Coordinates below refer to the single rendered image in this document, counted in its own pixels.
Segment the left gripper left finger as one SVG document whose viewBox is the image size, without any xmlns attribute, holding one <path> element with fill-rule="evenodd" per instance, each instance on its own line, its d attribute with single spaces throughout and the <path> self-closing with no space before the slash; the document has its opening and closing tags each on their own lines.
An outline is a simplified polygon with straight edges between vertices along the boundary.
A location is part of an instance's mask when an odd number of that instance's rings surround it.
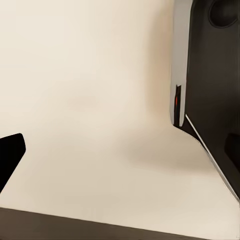
<svg viewBox="0 0 240 240">
<path fill-rule="evenodd" d="M 0 193 L 26 152 L 21 133 L 0 139 Z"/>
</svg>

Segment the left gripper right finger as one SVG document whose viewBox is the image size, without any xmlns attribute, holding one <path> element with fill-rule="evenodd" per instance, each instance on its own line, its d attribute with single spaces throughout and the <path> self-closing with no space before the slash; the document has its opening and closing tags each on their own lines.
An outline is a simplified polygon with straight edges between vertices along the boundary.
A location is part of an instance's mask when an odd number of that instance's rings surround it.
<svg viewBox="0 0 240 240">
<path fill-rule="evenodd" d="M 224 150 L 240 173 L 240 135 L 229 133 L 225 141 Z"/>
</svg>

